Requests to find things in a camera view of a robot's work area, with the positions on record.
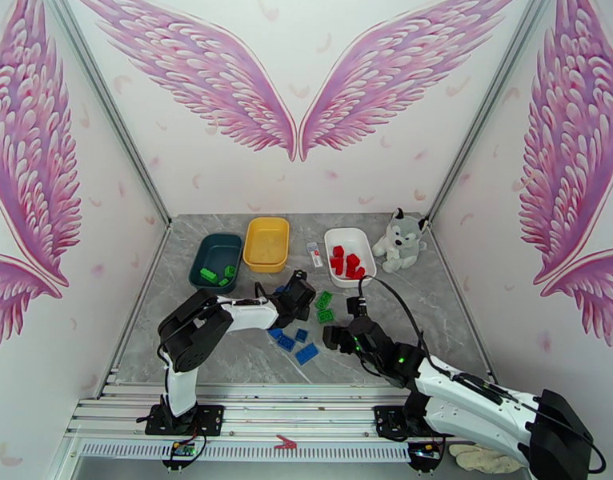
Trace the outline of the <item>aluminium table edge rail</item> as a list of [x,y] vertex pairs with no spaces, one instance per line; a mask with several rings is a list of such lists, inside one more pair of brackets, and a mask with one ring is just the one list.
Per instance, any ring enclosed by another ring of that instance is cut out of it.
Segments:
[[488,354],[488,350],[482,340],[482,337],[480,336],[479,329],[475,323],[473,314],[471,313],[471,309],[468,305],[467,298],[463,292],[461,284],[459,283],[459,280],[457,279],[455,272],[451,268],[449,260],[445,252],[443,251],[443,248],[440,245],[439,239],[435,236],[435,233],[431,227],[427,230],[427,234],[429,235],[431,241],[433,242],[435,251],[437,255],[439,256],[439,261],[442,264],[443,270],[445,274],[447,275],[448,281],[451,285],[451,289],[456,297],[459,309],[461,310],[461,313],[463,317],[465,318],[468,328],[471,332],[471,336],[475,341],[475,345],[479,352],[479,356],[483,361],[483,365],[487,373],[487,377],[490,380],[492,380],[494,383],[498,383],[499,381],[495,373],[494,364],[491,361],[491,358]]
[[106,371],[101,375],[101,378],[98,381],[98,385],[92,393],[93,399],[100,399],[102,397],[102,392],[106,387],[106,384],[108,383],[108,379],[117,372],[120,366],[122,356],[125,353],[127,344],[130,341],[130,336],[134,330],[140,311],[143,307],[143,303],[146,300],[150,284],[153,281],[155,272],[158,268],[158,264],[161,261],[166,244],[168,243],[172,231],[172,225],[173,219],[168,218],[165,221],[162,235],[158,240],[158,244],[155,247],[154,253],[148,261],[148,266],[146,267],[142,283],[138,288],[138,293],[136,294],[133,305],[130,308],[130,313],[128,314],[126,321],[122,326],[121,332],[118,336],[118,341],[114,347],[113,353],[110,356],[110,361],[107,364]]

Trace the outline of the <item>grey white husky plush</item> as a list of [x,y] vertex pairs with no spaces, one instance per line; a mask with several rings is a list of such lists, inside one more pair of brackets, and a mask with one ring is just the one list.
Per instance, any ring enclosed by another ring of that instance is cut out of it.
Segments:
[[375,257],[384,257],[381,267],[393,274],[412,267],[421,251],[427,248],[423,234],[430,227],[430,220],[419,213],[405,214],[397,208],[391,215],[383,236],[372,246]]

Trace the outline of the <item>white plastic container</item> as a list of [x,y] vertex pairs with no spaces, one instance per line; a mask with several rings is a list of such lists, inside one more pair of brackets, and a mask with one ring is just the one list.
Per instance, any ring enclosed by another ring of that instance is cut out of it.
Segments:
[[342,280],[339,278],[340,275],[334,275],[334,272],[330,268],[330,259],[332,258],[332,249],[334,246],[343,246],[345,250],[345,255],[343,257],[344,271],[347,266],[346,256],[355,253],[361,259],[360,266],[364,267],[366,270],[366,275],[364,277],[376,274],[377,266],[371,251],[371,245],[366,234],[359,228],[343,227],[329,229],[324,235],[324,242],[326,248],[324,262],[328,265],[331,281],[335,286],[342,289],[349,289],[357,286],[359,280]]

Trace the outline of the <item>yellow plastic container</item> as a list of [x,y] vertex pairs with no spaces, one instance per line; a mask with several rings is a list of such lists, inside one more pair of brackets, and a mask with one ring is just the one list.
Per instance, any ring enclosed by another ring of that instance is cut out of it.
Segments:
[[251,272],[276,274],[288,259],[290,224],[285,218],[257,217],[247,227],[242,258]]

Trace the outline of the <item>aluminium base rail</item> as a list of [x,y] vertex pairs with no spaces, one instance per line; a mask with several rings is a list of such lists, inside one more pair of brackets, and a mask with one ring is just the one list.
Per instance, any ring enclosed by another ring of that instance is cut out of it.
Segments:
[[[75,407],[65,435],[82,438],[145,439],[146,416],[162,386],[107,385],[97,399]],[[369,441],[377,437],[373,408],[406,401],[408,392],[388,385],[202,384],[201,405],[223,406],[222,441]]]

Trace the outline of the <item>cream work glove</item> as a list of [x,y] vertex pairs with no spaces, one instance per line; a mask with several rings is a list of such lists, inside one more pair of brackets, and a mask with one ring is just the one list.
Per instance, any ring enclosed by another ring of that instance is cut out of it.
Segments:
[[523,468],[517,460],[486,447],[467,444],[449,445],[449,453],[466,471],[483,474],[511,474]]

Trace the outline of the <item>aluminium frame post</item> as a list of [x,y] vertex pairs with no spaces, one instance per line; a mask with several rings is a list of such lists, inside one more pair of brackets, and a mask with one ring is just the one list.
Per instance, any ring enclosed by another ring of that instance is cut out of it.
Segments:
[[427,217],[435,220],[454,186],[459,180],[464,166],[470,157],[471,151],[474,149],[476,142],[479,139],[487,123],[491,119],[491,115],[497,104],[502,100],[503,90],[505,89],[510,76],[513,74],[517,62],[521,58],[523,51],[526,49],[526,44],[530,36],[535,32],[537,24],[544,16],[545,9],[549,6],[552,0],[528,0],[527,5],[519,19],[514,33],[511,36],[507,48],[500,59],[489,86],[475,111],[475,116],[468,127],[465,137],[463,138],[458,152],[455,155],[454,161],[451,163],[447,175],[442,181],[439,192],[433,200]]
[[77,22],[74,12],[67,0],[45,0],[51,13],[56,17],[57,22],[65,34],[70,46],[75,52],[75,56],[82,68],[86,80],[89,82],[95,97],[100,103],[102,110],[110,123],[120,146],[130,160],[134,171],[138,175],[144,190],[151,200],[157,215],[168,229],[172,223],[170,212],[159,194],[153,178],[142,160],[138,147],[130,133],[128,126],[114,100],[110,86],[105,81],[98,63],[91,51],[85,36]]

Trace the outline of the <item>dark teal plastic container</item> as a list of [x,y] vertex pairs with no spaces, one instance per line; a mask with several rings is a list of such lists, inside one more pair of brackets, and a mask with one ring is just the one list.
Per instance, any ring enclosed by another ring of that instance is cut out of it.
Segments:
[[[189,283],[196,289],[206,288],[216,294],[229,294],[236,287],[240,261],[242,257],[242,238],[237,234],[214,233],[207,235],[200,243],[188,274]],[[236,278],[230,280],[226,286],[219,286],[226,266],[235,266],[238,269]],[[202,267],[213,270],[218,274],[218,282],[211,284],[203,280],[199,271]]]

